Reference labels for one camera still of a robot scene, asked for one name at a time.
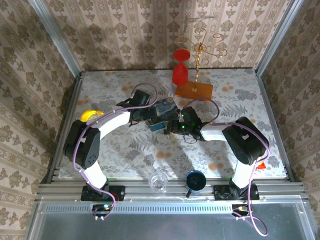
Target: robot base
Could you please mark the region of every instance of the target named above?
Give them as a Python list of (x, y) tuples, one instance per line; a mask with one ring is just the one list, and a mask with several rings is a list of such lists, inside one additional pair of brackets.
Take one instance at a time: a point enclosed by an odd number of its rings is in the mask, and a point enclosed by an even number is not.
[[(244, 191), (240, 197), (236, 198), (230, 191), (229, 185), (214, 185), (213, 186), (214, 199), (216, 201), (227, 200), (248, 200), (248, 190)], [(260, 200), (258, 187), (253, 183), (250, 190), (251, 200)]]
[[(109, 192), (115, 194), (116, 202), (122, 202), (125, 199), (125, 186), (109, 186)], [(92, 190), (89, 186), (84, 186), (81, 193), (81, 201), (83, 202), (112, 202), (111, 197), (103, 198), (101, 194)]]

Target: gold wire ornament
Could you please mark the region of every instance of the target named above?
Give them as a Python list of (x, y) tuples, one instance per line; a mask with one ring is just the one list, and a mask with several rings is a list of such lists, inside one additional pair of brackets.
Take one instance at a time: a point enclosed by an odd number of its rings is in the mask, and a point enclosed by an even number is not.
[[(221, 43), (221, 42), (225, 39), (225, 36), (222, 35), (221, 33), (214, 33), (214, 34), (212, 35), (212, 36), (213, 36), (213, 39), (214, 39), (214, 40), (220, 39), (220, 40), (212, 43), (212, 44), (209, 45), (209, 46), (206, 46), (206, 45), (204, 44), (204, 41), (205, 41), (205, 38), (206, 38), (206, 36), (207, 36), (207, 30), (206, 30), (205, 28), (203, 28), (203, 27), (197, 27), (197, 28), (194, 30), (194, 32), (195, 32), (196, 34), (198, 34), (198, 35), (199, 35), (201, 32), (203, 32), (203, 31), (205, 32), (205, 34), (204, 34), (204, 37), (203, 37), (203, 39), (202, 39), (202, 42), (200, 42), (200, 43), (194, 43), (194, 42), (192, 42), (191, 39), (190, 39), (189, 37), (185, 36), (185, 35), (181, 35), (181, 36), (179, 36), (179, 37), (177, 38), (177, 42), (178, 42), (179, 44), (183, 44), (184, 42), (189, 41), (189, 42), (192, 44), (191, 50), (197, 53), (197, 58), (195, 59), (195, 71), (196, 71), (196, 74), (195, 74), (194, 87), (193, 87), (193, 89), (192, 89), (193, 92), (196, 92), (196, 91), (197, 91), (197, 86), (196, 86), (196, 84), (197, 84), (197, 82), (198, 82), (200, 58), (201, 58), (202, 53), (204, 52), (204, 53), (206, 53), (206, 54), (209, 54), (209, 55), (212, 55), (212, 56), (215, 56), (215, 57), (224, 57), (224, 56), (226, 56), (226, 55), (228, 54), (227, 49), (225, 49), (225, 48), (223, 48), (223, 47), (217, 49), (217, 51), (219, 52), (219, 54), (214, 54), (214, 53), (212, 53), (212, 52), (209, 52), (208, 50), (209, 50), (212, 46), (217, 45), (218, 43)], [(206, 66), (206, 65), (208, 65), (208, 64), (209, 64), (209, 59), (207, 59), (207, 58), (202, 59), (201, 64), (202, 64), (203, 67)]]

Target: aluminum frame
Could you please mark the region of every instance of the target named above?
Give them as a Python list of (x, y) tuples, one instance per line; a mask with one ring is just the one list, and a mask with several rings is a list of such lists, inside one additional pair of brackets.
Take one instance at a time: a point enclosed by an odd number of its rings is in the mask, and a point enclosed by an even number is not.
[[(245, 203), (246, 201), (241, 200), (215, 201), (213, 186), (227, 183), (227, 179), (210, 178), (207, 180), (207, 184), (202, 192), (191, 195), (188, 199), (185, 197), (188, 190), (183, 179), (169, 179), (167, 192), (165, 193), (153, 192), (149, 187), (147, 179), (117, 179), (111, 181), (112, 185), (126, 186), (124, 202), (117, 203), (118, 207), (123, 207), (122, 212), (118, 212), (118, 214), (148, 214), (143, 212), (145, 208), (134, 208), (134, 210), (132, 210), (133, 208), (130, 208), (132, 206), (156, 206), (159, 208), (179, 206), (179, 208), (197, 208), (199, 206), (223, 207), (230, 204)], [(317, 225), (310, 210), (308, 196), (301, 182), (290, 182), (288, 180), (255, 180), (254, 183), (258, 187), (260, 200), (252, 201), (252, 204), (295, 203), (306, 238), (308, 240), (316, 239)], [(91, 214), (90, 209), (92, 205), (97, 202), (80, 201), (82, 187), (84, 185), (84, 180), (53, 180), (52, 183), (49, 184), (40, 184), (32, 225), (26, 239), (37, 239), (45, 214), (67, 214), (70, 212)], [(175, 211), (177, 210), (167, 209), (166, 213), (177, 214)], [(202, 211), (202, 214), (214, 213), (212, 211)]]
[(30, 0), (30, 4), (34, 8), (36, 14), (39, 16), (41, 22), (43, 23), (46, 31), (49, 33), (54, 44), (56, 45), (58, 51), (62, 55), (65, 63), (69, 67), (74, 77), (80, 75), (80, 69), (74, 59), (73, 54), (68, 48), (64, 36), (61, 33), (59, 27), (52, 18), (46, 4), (42, 0)]
[(255, 71), (259, 76), (262, 76), (265, 71), (268, 63), (270, 62), (272, 56), (276, 52), (276, 49), (279, 47), (280, 42), (285, 36), (290, 24), (295, 18), (298, 10), (300, 9), (304, 0), (291, 0), (288, 3), (287, 8), (285, 9), (283, 16), (278, 23), (276, 30), (274, 31), (262, 57), (260, 58)]
[[(63, 122), (61, 135), (58, 140), (57, 148), (55, 150), (53, 162), (48, 173), (47, 181), (45, 184), (39, 186), (38, 194), (35, 200), (34, 211), (31, 213), (32, 217), (29, 221), (29, 231), (27, 233), (27, 239), (35, 239), (34, 233), (36, 229), (39, 229), (41, 225), (41, 214), (43, 214), (44, 205), (46, 204), (71, 204), (71, 203), (80, 203), (81, 190), (82, 186), (85, 185), (83, 180), (79, 179), (60, 179), (58, 177), (60, 170), (60, 163), (63, 154), (63, 145), (66, 141), (69, 128), (72, 124), (73, 115), (76, 110), (76, 103), (80, 96), (81, 87), (84, 81), (85, 73), (81, 74), (76, 78), (75, 86), (72, 92), (71, 100), (66, 112), (66, 117)], [(257, 77), (257, 81), (261, 90), (262, 98), (270, 118), (271, 126), (275, 135), (276, 142), (282, 148), (279, 148), (282, 161), (288, 160), (286, 153), (284, 152), (283, 144), (277, 131), (277, 125), (272, 114), (271, 106), (268, 101), (268, 96), (266, 90), (261, 81), (261, 78)], [(289, 179), (293, 180), (293, 175), (291, 174), (291, 168), (288, 162), (283, 163), (287, 170)], [(151, 192), (151, 189), (148, 185), (148, 180), (143, 178), (110, 178), (110, 182), (113, 185), (124, 185), (126, 186), (126, 198), (125, 203), (131, 204), (134, 203), (179, 203), (184, 204), (186, 202), (185, 194), (186, 188), (184, 180), (172, 178), (168, 182), (168, 191), (159, 195), (159, 193)], [(212, 194), (213, 185), (228, 184), (228, 179), (219, 179), (219, 178), (210, 178), (207, 179), (207, 185), (198, 195), (193, 195), (188, 201), (192, 203), (214, 203), (214, 196)], [(293, 196), (299, 196), (299, 201), (303, 201), (304, 204), (307, 204), (308, 201), (307, 195), (305, 194), (302, 183), (289, 182), (288, 179), (259, 179), (254, 181), (259, 189), (261, 200), (257, 203), (271, 203), (282, 201), (283, 203), (287, 202), (287, 198)], [(233, 204), (243, 203), (243, 201), (232, 201)], [(312, 218), (312, 212), (303, 211), (306, 216), (301, 218), (303, 224), (305, 224), (305, 229), (310, 230), (310, 226), (316, 226), (316, 224), (310, 224), (314, 221)]]

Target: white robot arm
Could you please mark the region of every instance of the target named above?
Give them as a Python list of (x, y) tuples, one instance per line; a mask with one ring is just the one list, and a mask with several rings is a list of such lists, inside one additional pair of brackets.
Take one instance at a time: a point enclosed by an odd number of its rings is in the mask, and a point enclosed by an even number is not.
[(199, 141), (227, 141), (238, 160), (229, 182), (227, 191), (230, 191), (231, 197), (228, 199), (240, 199), (248, 188), (256, 161), (265, 154), (266, 147), (269, 146), (268, 140), (246, 117), (239, 118), (234, 125), (203, 123), (191, 106), (182, 109), (181, 116), (181, 122), (168, 122), (164, 134), (191, 135)]
[[(75, 169), (79, 169), (91, 188), (109, 191), (109, 181), (97, 161), (100, 140), (122, 125), (155, 119), (157, 111), (151, 104), (148, 105), (149, 99), (149, 94), (137, 89), (132, 98), (118, 103), (118, 109), (113, 110), (112, 114), (103, 116), (103, 119), (91, 122), (76, 120), (72, 123), (63, 151), (71, 162), (74, 161)], [(93, 190), (101, 194), (102, 199), (108, 198), (107, 194), (98, 192), (96, 189)]]

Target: patterned table surface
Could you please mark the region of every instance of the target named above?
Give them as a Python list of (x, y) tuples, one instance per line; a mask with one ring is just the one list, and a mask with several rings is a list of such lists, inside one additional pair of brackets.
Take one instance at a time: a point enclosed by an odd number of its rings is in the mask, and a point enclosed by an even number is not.
[[(194, 79), (195, 70), (189, 70)], [(179, 108), (190, 99), (175, 97), (176, 86), (172, 83), (172, 70), (143, 71), (95, 71), (85, 72), (73, 120), (79, 119), (85, 110), (110, 112), (116, 103), (130, 97), (131, 90), (139, 83), (156, 86), (158, 99), (173, 97)], [(263, 102), (258, 81), (251, 69), (200, 70), (200, 83), (213, 84), (212, 99), (220, 108), (215, 121), (235, 121), (248, 117), (267, 137), (271, 157), (265, 162), (266, 169), (256, 170), (255, 178), (285, 178), (274, 133)], [(139, 88), (154, 98), (153, 89)], [(209, 121), (217, 110), (212, 103), (196, 101), (192, 104), (203, 122)], [(150, 131), (146, 123), (135, 126), (123, 125), (101, 140), (98, 162), (108, 178), (148, 178), (154, 171), (162, 171), (168, 177), (184, 178), (191, 170), (199, 170), (207, 178), (229, 178), (237, 159), (224, 141), (198, 141), (186, 143), (181, 135), (164, 135), (163, 129)], [(78, 178), (71, 162), (63, 157), (59, 178)]]

